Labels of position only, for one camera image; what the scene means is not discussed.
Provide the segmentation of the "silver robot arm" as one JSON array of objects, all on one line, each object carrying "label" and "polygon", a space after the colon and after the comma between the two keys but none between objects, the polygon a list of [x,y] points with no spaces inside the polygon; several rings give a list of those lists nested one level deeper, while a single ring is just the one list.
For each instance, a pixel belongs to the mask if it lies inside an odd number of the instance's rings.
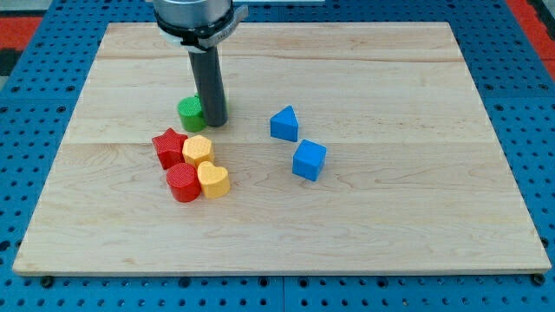
[{"label": "silver robot arm", "polygon": [[249,15],[232,0],[153,0],[153,12],[168,42],[197,54],[216,48]]}]

